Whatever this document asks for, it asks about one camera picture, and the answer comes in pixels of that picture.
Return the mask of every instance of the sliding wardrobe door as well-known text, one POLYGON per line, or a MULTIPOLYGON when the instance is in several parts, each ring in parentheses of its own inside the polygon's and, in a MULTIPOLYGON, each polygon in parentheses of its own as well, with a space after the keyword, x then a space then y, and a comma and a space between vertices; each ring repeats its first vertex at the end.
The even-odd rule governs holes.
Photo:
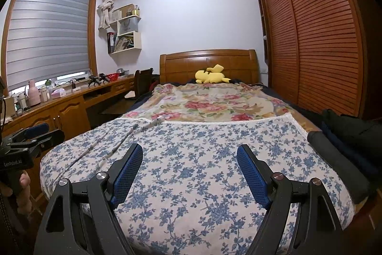
POLYGON ((297 103, 298 48, 290 0, 265 0, 271 44, 271 86, 285 100, 297 103))
MULTIPOLYGON (((338 113, 357 115, 363 61, 358 21, 356 15, 352 15, 351 0, 291 1, 299 48, 298 105, 316 112, 331 107, 338 113)), ((282 15, 274 19, 284 20, 282 15)), ((277 42, 290 42, 293 32, 290 30, 288 34, 277 42)), ((289 72, 282 66, 280 69, 281 74, 289 72)))

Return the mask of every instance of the white wall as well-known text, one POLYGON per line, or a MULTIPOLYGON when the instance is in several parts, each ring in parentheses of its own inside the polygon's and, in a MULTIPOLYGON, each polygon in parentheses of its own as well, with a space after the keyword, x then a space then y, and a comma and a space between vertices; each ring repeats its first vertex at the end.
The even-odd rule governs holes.
POLYGON ((114 1, 115 8, 130 3, 140 6, 142 50, 115 54, 113 63, 107 54, 106 32, 97 38, 96 30, 97 67, 101 72, 123 67, 134 73, 152 67, 159 73, 160 54, 222 48, 255 49, 260 68, 267 72, 257 0, 114 1))

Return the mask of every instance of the floral bedspread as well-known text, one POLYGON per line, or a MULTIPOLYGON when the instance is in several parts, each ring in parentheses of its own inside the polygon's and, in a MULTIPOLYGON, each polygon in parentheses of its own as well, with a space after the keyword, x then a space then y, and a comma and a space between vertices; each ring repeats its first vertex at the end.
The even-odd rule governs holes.
MULTIPOLYGON (((107 170, 137 142, 143 163, 115 210, 131 245, 154 254, 245 254, 265 213, 236 161, 238 146, 248 144, 273 171, 294 180, 321 179, 342 226, 352 220, 343 182, 291 114, 225 123, 172 122, 166 116, 118 118, 53 148, 41 161, 43 192, 49 198, 61 178, 79 182, 107 170)), ((296 214, 292 204, 279 254, 287 251, 296 214)))
POLYGON ((283 101, 266 95, 260 86, 246 84, 171 84, 157 86, 142 106, 124 115, 127 118, 171 121, 243 121, 280 116, 290 112, 307 131, 314 124, 283 101))

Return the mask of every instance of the pikachu plush toy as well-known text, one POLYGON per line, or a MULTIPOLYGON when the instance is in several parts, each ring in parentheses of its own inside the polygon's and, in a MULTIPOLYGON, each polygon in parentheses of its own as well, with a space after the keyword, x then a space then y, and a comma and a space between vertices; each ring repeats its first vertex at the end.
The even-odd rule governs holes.
POLYGON ((198 84, 218 84, 220 82, 230 82, 231 79, 225 78, 222 74, 224 67, 217 64, 214 68, 207 68, 205 71, 197 71, 195 79, 198 84))

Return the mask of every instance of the wooden window frame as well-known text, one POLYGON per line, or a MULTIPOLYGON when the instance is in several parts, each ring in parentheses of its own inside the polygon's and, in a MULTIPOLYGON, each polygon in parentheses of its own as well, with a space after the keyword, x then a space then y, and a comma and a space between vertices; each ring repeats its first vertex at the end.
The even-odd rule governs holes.
MULTIPOLYGON (((16 0, 11 0, 5 17, 3 38, 1 40, 1 77, 5 83, 4 96, 8 96, 8 84, 6 79, 6 48, 8 41, 9 23, 16 0)), ((96 45, 95 45, 95 17, 96 0, 89 0, 87 16, 87 53, 89 55, 89 68, 93 75, 97 75, 96 45)))

